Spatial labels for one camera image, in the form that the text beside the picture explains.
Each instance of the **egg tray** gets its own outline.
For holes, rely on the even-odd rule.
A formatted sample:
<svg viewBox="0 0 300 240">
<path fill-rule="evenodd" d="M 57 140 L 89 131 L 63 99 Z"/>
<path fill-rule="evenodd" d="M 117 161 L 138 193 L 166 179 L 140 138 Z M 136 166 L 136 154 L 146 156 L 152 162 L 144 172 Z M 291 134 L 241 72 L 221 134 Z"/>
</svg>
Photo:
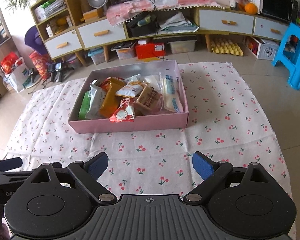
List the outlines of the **egg tray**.
<svg viewBox="0 0 300 240">
<path fill-rule="evenodd" d="M 212 51 L 216 54 L 233 54 L 237 56 L 243 56 L 243 51 L 237 43 L 233 43 L 231 40 L 215 39 L 211 42 Z"/>
</svg>

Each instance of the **wooden drawer handle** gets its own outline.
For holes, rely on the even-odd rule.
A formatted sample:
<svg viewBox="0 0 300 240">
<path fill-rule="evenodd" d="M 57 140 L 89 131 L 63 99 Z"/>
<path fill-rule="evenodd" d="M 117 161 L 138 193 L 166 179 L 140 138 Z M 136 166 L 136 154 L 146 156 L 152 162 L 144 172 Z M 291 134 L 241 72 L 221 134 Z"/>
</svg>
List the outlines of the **wooden drawer handle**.
<svg viewBox="0 0 300 240">
<path fill-rule="evenodd" d="M 221 22 L 227 25 L 237 25 L 237 22 L 232 22 L 232 21 L 221 20 Z"/>
<path fill-rule="evenodd" d="M 271 29 L 271 32 L 273 32 L 273 33 L 275 33 L 275 34 L 281 34 L 281 32 L 280 32 L 280 31 L 278 31 L 278 30 L 275 30 L 275 29 Z"/>
<path fill-rule="evenodd" d="M 98 32 L 98 33 L 95 33 L 94 36 L 95 37 L 98 37 L 98 36 L 101 36 L 101 35 L 106 35 L 109 33 L 109 30 L 106 30 L 106 31 L 102 31 L 102 32 Z"/>
<path fill-rule="evenodd" d="M 67 45 L 68 45 L 68 42 L 62 43 L 62 44 L 57 46 L 57 49 L 62 49 L 64 47 L 66 47 Z"/>
</svg>

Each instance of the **blue plastic stool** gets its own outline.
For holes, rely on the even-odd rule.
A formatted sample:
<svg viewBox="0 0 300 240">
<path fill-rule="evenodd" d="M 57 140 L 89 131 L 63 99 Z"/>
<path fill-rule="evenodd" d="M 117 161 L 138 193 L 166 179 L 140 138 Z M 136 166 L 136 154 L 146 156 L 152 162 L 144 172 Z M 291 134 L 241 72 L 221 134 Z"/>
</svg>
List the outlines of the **blue plastic stool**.
<svg viewBox="0 0 300 240">
<path fill-rule="evenodd" d="M 294 35 L 299 39 L 295 53 L 284 51 L 285 44 L 290 35 Z M 288 84 L 294 89 L 300 89 L 300 27 L 293 23 L 291 23 L 286 30 L 272 65 L 275 67 L 278 61 L 280 61 L 290 72 Z"/>
</svg>

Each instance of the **blue and white package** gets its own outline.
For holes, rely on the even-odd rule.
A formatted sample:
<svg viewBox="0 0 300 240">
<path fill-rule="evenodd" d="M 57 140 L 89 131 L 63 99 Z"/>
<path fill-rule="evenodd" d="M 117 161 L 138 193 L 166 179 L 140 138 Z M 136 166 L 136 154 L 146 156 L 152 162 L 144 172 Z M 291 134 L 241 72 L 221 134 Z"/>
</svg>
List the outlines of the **blue and white package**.
<svg viewBox="0 0 300 240">
<path fill-rule="evenodd" d="M 172 76 L 162 78 L 163 107 L 174 113 L 183 113 L 183 106 L 178 95 L 178 83 Z"/>
</svg>

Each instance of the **white tablecloth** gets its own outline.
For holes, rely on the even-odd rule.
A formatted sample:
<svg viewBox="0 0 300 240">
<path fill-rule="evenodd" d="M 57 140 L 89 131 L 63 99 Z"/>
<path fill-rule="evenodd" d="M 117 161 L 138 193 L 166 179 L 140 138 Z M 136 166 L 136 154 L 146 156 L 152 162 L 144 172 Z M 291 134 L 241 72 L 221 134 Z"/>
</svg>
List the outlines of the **white tablecloth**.
<svg viewBox="0 0 300 240">
<path fill-rule="evenodd" d="M 188 128 L 77 134 L 67 124 L 84 79 L 36 92 L 7 145 L 22 170 L 43 162 L 87 161 L 105 151 L 108 170 L 98 180 L 121 194 L 184 194 L 202 182 L 192 167 L 200 151 L 234 166 L 261 163 L 291 195 L 285 161 L 268 119 L 238 72 L 228 63 L 179 65 L 190 109 Z M 295 238 L 295 229 L 291 237 Z"/>
</svg>

